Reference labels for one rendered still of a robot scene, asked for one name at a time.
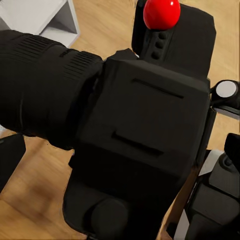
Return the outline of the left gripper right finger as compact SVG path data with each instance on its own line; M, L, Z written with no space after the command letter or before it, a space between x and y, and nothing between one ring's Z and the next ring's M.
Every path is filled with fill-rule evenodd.
M228 133L224 144L224 152L240 172L240 135Z

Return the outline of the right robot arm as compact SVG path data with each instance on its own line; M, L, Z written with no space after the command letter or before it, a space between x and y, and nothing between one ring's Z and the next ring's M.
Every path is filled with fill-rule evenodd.
M209 109L240 120L240 81L223 80L210 88Z

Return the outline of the digital camera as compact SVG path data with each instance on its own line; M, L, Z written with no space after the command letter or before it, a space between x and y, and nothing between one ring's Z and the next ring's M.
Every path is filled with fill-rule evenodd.
M138 0L133 23L132 50L106 61L0 31L0 125L74 150L62 214L86 240L157 240L204 163L217 115L214 16L179 0Z

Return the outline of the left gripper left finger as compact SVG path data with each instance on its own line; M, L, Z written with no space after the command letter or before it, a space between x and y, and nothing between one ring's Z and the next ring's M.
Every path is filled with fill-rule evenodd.
M23 134L16 133L0 138L0 192L3 191L25 153Z

